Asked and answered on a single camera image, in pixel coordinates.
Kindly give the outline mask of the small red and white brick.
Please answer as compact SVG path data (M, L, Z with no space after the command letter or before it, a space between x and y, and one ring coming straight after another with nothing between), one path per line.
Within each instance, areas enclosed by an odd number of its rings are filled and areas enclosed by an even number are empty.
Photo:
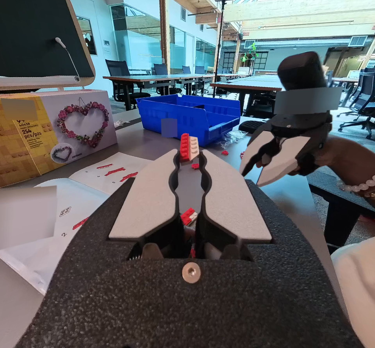
M196 221L198 218L198 213L193 208L189 208L180 215L180 218L184 226L189 226Z

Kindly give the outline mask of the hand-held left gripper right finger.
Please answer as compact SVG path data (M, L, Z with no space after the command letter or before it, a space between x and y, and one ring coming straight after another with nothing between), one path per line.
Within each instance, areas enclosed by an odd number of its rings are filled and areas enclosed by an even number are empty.
M219 259L234 252L245 255L247 244L271 244L272 236L241 174L208 150L199 154L201 188L204 191L196 222L196 257Z

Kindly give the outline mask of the toy box with heart wreath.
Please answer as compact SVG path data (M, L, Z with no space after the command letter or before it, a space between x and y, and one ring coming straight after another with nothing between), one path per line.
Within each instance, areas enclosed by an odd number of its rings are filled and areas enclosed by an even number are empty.
M106 90L1 94L1 187L41 176L116 143Z

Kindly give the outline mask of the wooden top office table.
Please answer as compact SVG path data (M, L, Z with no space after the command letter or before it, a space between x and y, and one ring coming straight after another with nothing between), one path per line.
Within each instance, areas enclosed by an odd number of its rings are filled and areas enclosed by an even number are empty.
M126 111L132 109L130 102L129 87L136 84L139 88L156 88L163 87L165 92L169 92L169 87L174 86L175 83L186 85L186 95L192 94L192 84L197 83L199 80L204 82L212 81L214 74L166 74L166 75L139 75L139 76L103 76L104 79L117 84L116 92L123 90L124 98L120 99L120 102L124 102Z
M260 119L269 119L274 116L276 94L285 90L277 74L214 82L210 86L215 92L222 89L229 93L237 93L241 114L245 117L252 116Z

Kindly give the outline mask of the white instruction booklet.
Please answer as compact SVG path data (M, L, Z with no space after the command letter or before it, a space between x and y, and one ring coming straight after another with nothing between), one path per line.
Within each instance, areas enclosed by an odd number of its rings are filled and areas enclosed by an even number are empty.
M150 162L118 152L73 173L69 178L36 185L57 189L54 234L1 249L1 260L45 295L63 253L88 217L128 178L136 176Z

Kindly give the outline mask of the grey desk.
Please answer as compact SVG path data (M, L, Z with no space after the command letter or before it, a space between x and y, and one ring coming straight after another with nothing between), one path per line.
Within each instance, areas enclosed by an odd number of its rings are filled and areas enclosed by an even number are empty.
M171 149L179 148L177 139L164 138L160 134L144 130L138 110L122 112L113 116L115 121L120 119L130 121L130 125L116 131L118 144L110 146L93 155L72 162L64 167L46 173L40 177L17 183L10 189L32 188L51 179L66 178L73 173L105 160L109 156L122 152L138 158L155 160ZM177 194L182 198L180 208L189 207L198 210L203 194L198 182L199 175L187 165L179 172ZM273 200L303 233L319 257L329 279L341 309L348 319L348 313L331 261L320 220L311 196L311 191L304 176L284 176L282 179L262 187L261 190ZM33 286L1 260L1 347L14 347L32 321L43 299Z

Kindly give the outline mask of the blue plastic bin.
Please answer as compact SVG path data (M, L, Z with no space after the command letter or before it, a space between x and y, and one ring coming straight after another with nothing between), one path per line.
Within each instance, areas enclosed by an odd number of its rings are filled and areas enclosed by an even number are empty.
M177 120L177 136L198 138L204 147L221 139L240 123L240 102L177 94L136 99L143 128L162 132L162 119Z

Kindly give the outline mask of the red and white brick assembly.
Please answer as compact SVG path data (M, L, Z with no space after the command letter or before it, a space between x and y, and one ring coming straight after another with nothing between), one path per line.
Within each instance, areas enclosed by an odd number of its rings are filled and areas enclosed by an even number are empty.
M199 142L195 136L183 133L180 139L180 163L191 163L199 156Z

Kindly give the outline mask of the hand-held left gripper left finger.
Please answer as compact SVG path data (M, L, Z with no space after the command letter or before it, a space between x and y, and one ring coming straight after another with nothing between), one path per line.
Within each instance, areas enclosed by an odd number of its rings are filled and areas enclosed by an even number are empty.
M183 224L179 214L179 151L172 149L135 177L109 234L110 240L155 243L170 258L183 257Z

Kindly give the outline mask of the person's right hand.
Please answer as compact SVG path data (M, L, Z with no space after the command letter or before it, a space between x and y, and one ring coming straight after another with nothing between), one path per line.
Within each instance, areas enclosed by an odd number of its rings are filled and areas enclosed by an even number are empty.
M316 165L329 167L346 185L360 185L375 175L375 154L349 139L330 135L314 156Z

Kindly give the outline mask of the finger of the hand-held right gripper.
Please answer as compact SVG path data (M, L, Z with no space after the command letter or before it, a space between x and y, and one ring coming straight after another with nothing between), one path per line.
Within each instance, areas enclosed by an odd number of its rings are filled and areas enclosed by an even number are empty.
M262 160L263 155L275 154L276 140L272 132L262 131L256 138L252 139L247 146L239 168L242 176L246 176L254 165Z
M278 152L271 156L269 150L261 157L264 165L256 185L259 187L269 185L295 170L298 165L296 157L309 140L310 137L307 136L277 138Z

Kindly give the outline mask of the black mesh pad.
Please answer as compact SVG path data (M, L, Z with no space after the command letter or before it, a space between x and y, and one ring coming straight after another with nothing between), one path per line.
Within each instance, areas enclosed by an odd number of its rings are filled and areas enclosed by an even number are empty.
M244 121L239 125L238 130L252 135L263 124L265 124L264 121Z

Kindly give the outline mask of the person's white clothing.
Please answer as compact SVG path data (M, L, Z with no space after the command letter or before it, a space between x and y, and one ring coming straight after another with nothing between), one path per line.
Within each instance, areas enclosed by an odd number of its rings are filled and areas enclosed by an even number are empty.
M375 238L331 254L351 326L364 347L375 347Z

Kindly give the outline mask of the black office chair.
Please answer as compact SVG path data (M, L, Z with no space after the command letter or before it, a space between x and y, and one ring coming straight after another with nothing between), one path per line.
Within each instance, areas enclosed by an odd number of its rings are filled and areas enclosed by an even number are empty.
M165 64L155 64L154 63L154 71L156 75L167 75L167 67ZM166 88L165 87L157 87L156 91L160 95L166 95ZM177 94L182 93L181 88L176 88L175 86L168 87L169 94Z
M126 61L112 61L112 60L105 60L107 68L109 70L110 76L130 76L130 71L128 69L128 65ZM113 98L117 102L125 102L126 101L126 93L123 83L119 82L112 82L113 84ZM140 85L137 85L139 88L138 92L134 91L134 83L127 83L128 93L130 95L130 103L135 105L136 98L147 98L151 97L149 93L142 92L142 88Z
M374 141L372 131L375 129L375 72L374 69L365 69L359 83L359 93L355 94L355 99L350 106L350 112L357 115L355 121L340 124L338 131L352 126L361 126L367 130L366 139Z

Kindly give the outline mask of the wooden post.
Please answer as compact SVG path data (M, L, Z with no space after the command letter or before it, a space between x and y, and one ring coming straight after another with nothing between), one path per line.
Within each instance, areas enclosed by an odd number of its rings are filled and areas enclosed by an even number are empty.
M169 0L159 0L162 61L170 74L170 22Z

